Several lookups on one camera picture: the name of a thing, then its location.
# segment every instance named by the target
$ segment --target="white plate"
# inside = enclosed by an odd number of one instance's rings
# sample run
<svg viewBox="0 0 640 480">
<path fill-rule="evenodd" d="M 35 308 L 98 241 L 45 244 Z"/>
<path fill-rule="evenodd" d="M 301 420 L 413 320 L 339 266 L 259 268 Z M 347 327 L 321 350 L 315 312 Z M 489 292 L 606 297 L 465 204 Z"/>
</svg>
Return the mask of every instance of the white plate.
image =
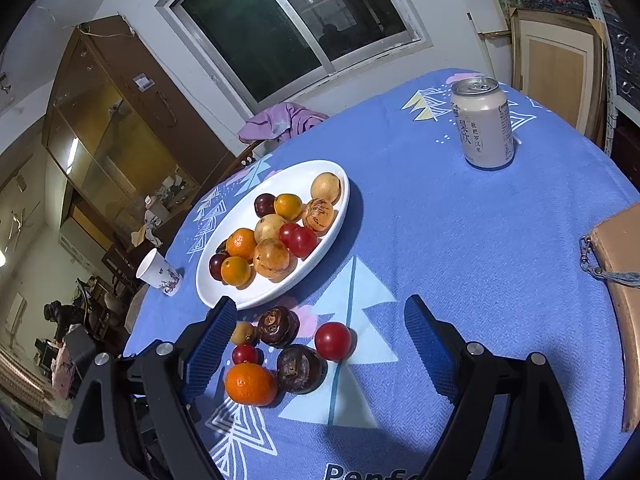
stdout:
<svg viewBox="0 0 640 480">
<path fill-rule="evenodd" d="M 334 210 L 337 216 L 329 230 L 322 236 L 320 243 L 315 250 L 304 261 L 298 258 L 296 268 L 282 279 L 280 282 L 274 283 L 264 276 L 257 274 L 249 286 L 238 289 L 226 283 L 217 282 L 209 273 L 209 260 L 216 253 L 216 249 L 226 240 L 232 232 L 241 227 L 254 229 L 258 223 L 258 216 L 254 210 L 254 200 L 262 193 L 271 193 L 278 196 L 281 193 L 293 193 L 298 195 L 302 202 L 306 203 L 311 200 L 311 183 L 320 173 L 329 171 L 338 176 L 340 179 L 340 198 L 334 204 Z M 229 211 L 220 225 L 211 235 L 211 238 L 204 247 L 198 262 L 196 270 L 196 289 L 200 299 L 210 308 L 216 306 L 216 303 L 222 296 L 228 296 L 236 302 L 238 310 L 244 310 L 260 304 L 271 301 L 281 294 L 287 292 L 296 285 L 318 264 L 322 257 L 326 254 L 334 243 L 338 231 L 344 222 L 344 215 L 347 212 L 347 204 L 349 203 L 349 179 L 344 170 L 328 160 L 310 160 L 302 162 L 295 166 L 291 166 L 268 178 L 263 183 L 254 187 L 246 196 Z"/>
</svg>

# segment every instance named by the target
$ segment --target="keychain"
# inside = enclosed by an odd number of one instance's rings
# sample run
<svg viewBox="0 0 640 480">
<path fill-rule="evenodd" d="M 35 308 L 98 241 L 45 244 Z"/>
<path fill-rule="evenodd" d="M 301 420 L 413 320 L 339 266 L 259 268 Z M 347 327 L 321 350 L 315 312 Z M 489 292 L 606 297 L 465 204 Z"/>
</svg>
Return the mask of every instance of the keychain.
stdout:
<svg viewBox="0 0 640 480">
<path fill-rule="evenodd" d="M 620 285 L 640 288 L 640 272 L 607 272 L 601 267 L 592 266 L 589 262 L 589 253 L 593 251 L 591 238 L 580 237 L 580 266 L 598 280 L 611 280 Z"/>
</svg>

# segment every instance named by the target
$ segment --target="yellow fruit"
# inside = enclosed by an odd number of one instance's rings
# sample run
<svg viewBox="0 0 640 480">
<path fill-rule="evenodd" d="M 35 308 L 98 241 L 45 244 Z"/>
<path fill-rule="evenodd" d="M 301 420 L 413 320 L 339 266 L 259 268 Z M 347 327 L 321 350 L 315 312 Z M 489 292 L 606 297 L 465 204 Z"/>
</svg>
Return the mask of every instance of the yellow fruit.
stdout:
<svg viewBox="0 0 640 480">
<path fill-rule="evenodd" d="M 303 207 L 300 197 L 291 193 L 278 195 L 276 201 L 273 203 L 273 208 L 276 210 L 276 213 L 290 222 L 300 216 Z"/>
<path fill-rule="evenodd" d="M 334 203 L 340 195 L 340 179 L 333 173 L 320 173 L 311 184 L 311 198 L 324 198 Z"/>
<path fill-rule="evenodd" d="M 222 279 L 229 285 L 243 286 L 251 279 L 251 267 L 240 256 L 229 256 L 220 269 Z"/>
<path fill-rule="evenodd" d="M 280 228 L 286 223 L 287 221 L 280 215 L 270 214 L 263 216 L 255 225 L 255 241 L 260 243 L 267 238 L 274 238 L 277 240 L 280 236 Z"/>
<path fill-rule="evenodd" d="M 238 321 L 236 329 L 231 335 L 234 345 L 250 345 L 255 338 L 255 326 L 247 321 Z"/>
<path fill-rule="evenodd" d="M 289 267 L 289 250 L 280 240 L 267 238 L 255 248 L 254 267 L 265 278 L 279 278 Z"/>
<path fill-rule="evenodd" d="M 240 256 L 250 262 L 254 257 L 256 245 L 254 232 L 251 229 L 242 227 L 236 229 L 226 240 L 226 252 L 230 256 Z"/>
<path fill-rule="evenodd" d="M 334 221 L 334 208 L 324 198 L 311 200 L 302 213 L 302 223 L 305 227 L 320 232 L 325 231 Z"/>
</svg>

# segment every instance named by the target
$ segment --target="metal clasp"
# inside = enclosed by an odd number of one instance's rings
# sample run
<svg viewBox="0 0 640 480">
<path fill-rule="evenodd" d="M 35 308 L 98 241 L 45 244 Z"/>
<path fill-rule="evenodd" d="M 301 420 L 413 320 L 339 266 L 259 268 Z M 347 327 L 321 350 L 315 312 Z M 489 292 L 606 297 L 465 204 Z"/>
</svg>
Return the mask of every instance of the metal clasp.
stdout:
<svg viewBox="0 0 640 480">
<path fill-rule="evenodd" d="M 591 267 L 589 264 L 589 253 L 593 251 L 593 245 L 591 238 L 588 236 L 580 237 L 580 266 L 582 270 L 588 273 L 601 274 L 602 269 L 600 267 Z"/>
</svg>

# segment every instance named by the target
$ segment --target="can lid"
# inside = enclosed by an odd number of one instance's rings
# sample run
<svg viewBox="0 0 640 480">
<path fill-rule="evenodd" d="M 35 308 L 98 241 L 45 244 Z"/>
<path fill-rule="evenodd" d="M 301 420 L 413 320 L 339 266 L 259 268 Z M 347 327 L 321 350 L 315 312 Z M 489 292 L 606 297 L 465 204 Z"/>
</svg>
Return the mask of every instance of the can lid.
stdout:
<svg viewBox="0 0 640 480">
<path fill-rule="evenodd" d="M 462 79 L 454 83 L 451 91 L 455 95 L 488 94 L 498 88 L 498 82 L 492 77 L 478 76 Z"/>
</svg>

